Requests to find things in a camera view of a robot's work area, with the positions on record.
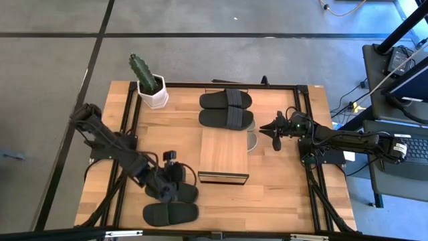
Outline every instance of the potted cactus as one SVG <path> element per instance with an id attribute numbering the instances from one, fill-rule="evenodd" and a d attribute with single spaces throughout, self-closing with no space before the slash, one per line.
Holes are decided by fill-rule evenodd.
<path id="1" fill-rule="evenodd" d="M 131 53 L 129 64 L 138 78 L 138 94 L 152 109 L 163 108 L 169 95 L 162 76 L 151 74 L 146 63 L 136 54 Z"/>

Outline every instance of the white flower pot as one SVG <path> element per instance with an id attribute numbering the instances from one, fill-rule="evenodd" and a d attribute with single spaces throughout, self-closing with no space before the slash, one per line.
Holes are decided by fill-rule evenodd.
<path id="1" fill-rule="evenodd" d="M 140 90 L 140 81 L 138 81 L 138 94 L 141 96 L 142 100 L 152 109 L 164 108 L 168 102 L 169 95 L 167 92 L 167 87 L 165 86 L 165 79 L 163 76 L 153 74 L 153 77 L 157 80 L 162 80 L 162 90 L 159 90 L 156 94 L 147 95 L 143 94 Z"/>

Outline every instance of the wooden table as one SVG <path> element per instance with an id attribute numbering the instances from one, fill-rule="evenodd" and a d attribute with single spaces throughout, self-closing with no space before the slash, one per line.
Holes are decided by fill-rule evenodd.
<path id="1" fill-rule="evenodd" d="M 102 121 L 113 131 L 119 131 L 129 82 L 113 81 L 107 96 Z M 152 151 L 162 157 L 164 151 L 176 150 L 177 161 L 198 172 L 202 126 L 198 122 L 199 97 L 204 88 L 169 88 L 167 106 L 151 110 L 142 103 L 138 128 L 138 150 Z M 199 218 L 190 223 L 167 226 L 164 230 L 240 231 L 240 232 L 300 232 L 314 231 L 308 184 L 300 165 L 297 138 L 282 139 L 282 150 L 274 151 L 272 140 L 258 128 L 272 122 L 276 111 L 285 112 L 294 106 L 289 90 L 250 89 L 253 104 L 249 108 L 256 121 L 257 147 L 248 153 L 249 179 L 245 185 L 197 183 Z M 314 120 L 332 126 L 323 86 L 309 86 Z M 304 110 L 304 99 L 300 98 Z M 86 221 L 106 194 L 112 161 L 105 160 L 91 168 L 86 179 L 75 224 Z M 328 198 L 339 215 L 356 229 L 348 189 L 343 173 L 333 165 L 323 165 Z M 187 172 L 187 181 L 193 182 Z M 157 200 L 144 194 L 144 189 L 129 181 L 126 185 L 121 228 L 155 229 L 142 219 L 142 209 Z M 115 200 L 110 206 L 108 224 L 112 223 Z M 325 229 L 322 204 L 318 200 L 321 225 Z"/>

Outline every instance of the monitor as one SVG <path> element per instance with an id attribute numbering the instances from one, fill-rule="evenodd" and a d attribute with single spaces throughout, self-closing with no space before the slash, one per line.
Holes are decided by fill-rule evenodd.
<path id="1" fill-rule="evenodd" d="M 428 102 L 428 57 L 396 79 L 382 94 L 398 100 Z"/>

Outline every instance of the black slipper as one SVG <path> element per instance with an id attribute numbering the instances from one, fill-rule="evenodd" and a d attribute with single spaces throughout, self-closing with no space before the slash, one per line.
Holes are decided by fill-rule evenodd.
<path id="1" fill-rule="evenodd" d="M 220 92 L 203 94 L 199 97 L 199 104 L 206 109 L 220 109 L 228 106 L 246 109 L 252 103 L 253 100 L 248 93 L 236 89 L 225 89 Z"/>
<path id="2" fill-rule="evenodd" d="M 253 119 L 252 112 L 231 106 L 226 109 L 202 110 L 199 113 L 199 122 L 202 125 L 235 131 L 245 130 Z"/>
<path id="3" fill-rule="evenodd" d="M 195 204 L 149 204 L 142 210 L 144 221 L 150 226 L 163 227 L 195 221 L 199 216 Z"/>
<path id="4" fill-rule="evenodd" d="M 145 192 L 147 196 L 157 199 L 155 192 L 151 188 L 146 187 Z M 180 182 L 179 189 L 177 190 L 177 194 L 172 201 L 185 202 L 185 203 L 191 204 L 191 203 L 194 203 L 196 199 L 198 199 L 198 195 L 199 195 L 199 191 L 194 185 Z"/>

